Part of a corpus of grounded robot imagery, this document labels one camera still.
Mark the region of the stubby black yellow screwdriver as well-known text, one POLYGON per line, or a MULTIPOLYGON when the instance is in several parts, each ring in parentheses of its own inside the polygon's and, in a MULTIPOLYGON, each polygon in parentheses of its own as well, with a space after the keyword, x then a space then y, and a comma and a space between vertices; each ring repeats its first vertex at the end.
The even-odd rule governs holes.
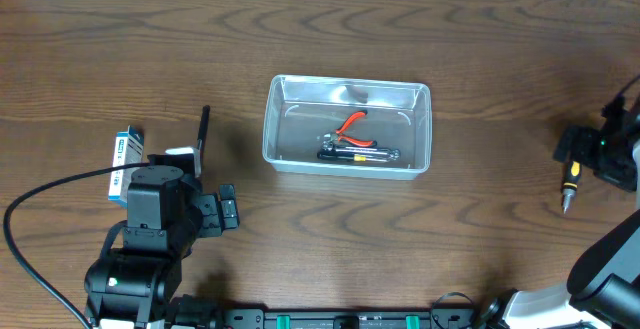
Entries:
POLYGON ((577 161, 570 161, 565 170, 562 182, 562 209, 566 213, 574 200, 578 183, 582 175, 582 165, 577 161))

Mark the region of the black yellow precision screwdriver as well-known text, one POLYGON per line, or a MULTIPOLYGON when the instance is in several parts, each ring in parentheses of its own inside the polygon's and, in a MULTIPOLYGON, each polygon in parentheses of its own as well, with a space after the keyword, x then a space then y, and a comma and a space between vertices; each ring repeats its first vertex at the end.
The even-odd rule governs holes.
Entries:
POLYGON ((388 157, 357 154, 348 152, 330 152, 319 151, 317 158, 325 161, 337 161, 337 162, 372 162, 372 163, 387 163, 390 161, 388 157))

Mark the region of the red black cutting pliers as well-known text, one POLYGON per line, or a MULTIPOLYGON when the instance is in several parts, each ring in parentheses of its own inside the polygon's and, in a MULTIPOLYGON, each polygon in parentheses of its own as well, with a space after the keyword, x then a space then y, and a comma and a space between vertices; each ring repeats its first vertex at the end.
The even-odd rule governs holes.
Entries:
POLYGON ((353 114, 351 114, 343 124, 337 129, 326 133, 323 136, 323 140, 327 143, 331 144, 339 144, 339 143, 347 143, 355 147, 360 148, 373 148, 377 145, 375 140, 364 140, 358 139, 351 135, 351 128, 354 124, 362 119, 366 118, 368 115, 367 110, 360 110, 353 114))

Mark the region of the clear plastic container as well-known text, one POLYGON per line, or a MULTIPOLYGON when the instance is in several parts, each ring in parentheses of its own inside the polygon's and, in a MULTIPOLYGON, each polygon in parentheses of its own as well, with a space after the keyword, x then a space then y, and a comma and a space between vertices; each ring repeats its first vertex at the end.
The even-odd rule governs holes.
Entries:
POLYGON ((422 83, 281 74, 262 155, 280 172, 413 180, 430 166, 431 93, 422 83))

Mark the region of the silver ratchet wrench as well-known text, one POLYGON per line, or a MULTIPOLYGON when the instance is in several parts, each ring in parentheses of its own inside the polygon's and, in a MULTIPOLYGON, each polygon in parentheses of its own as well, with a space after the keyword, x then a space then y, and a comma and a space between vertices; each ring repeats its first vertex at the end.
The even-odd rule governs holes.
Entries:
POLYGON ((377 147, 377 146, 373 148, 360 148, 360 147, 352 146, 347 143, 331 144, 331 143, 324 142, 319 151, 348 152, 348 153, 384 156, 390 159, 389 162, 396 161, 401 157, 401 152, 399 149, 390 149, 390 148, 377 147))

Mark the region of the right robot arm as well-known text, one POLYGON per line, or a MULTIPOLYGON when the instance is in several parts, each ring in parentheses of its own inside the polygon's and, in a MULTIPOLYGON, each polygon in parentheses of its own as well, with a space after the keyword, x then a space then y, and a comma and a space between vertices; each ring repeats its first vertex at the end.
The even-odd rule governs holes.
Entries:
MULTIPOLYGON (((639 193, 639 103, 627 110, 622 93, 601 111, 603 126, 571 125, 553 158, 566 165, 563 208, 577 193, 583 169, 619 189, 639 193)), ((493 299, 474 328, 637 328, 639 326, 639 212, 589 247, 564 284, 511 290, 493 299)))

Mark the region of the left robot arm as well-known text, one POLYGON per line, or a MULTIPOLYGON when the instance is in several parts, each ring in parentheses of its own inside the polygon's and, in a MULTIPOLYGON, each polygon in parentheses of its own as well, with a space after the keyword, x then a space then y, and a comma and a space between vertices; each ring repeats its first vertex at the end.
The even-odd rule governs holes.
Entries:
POLYGON ((90 324, 145 328, 167 317, 182 261, 200 238, 239 226, 236 190, 205 194, 199 179, 173 166, 135 170, 127 219, 114 225, 85 276, 90 324))

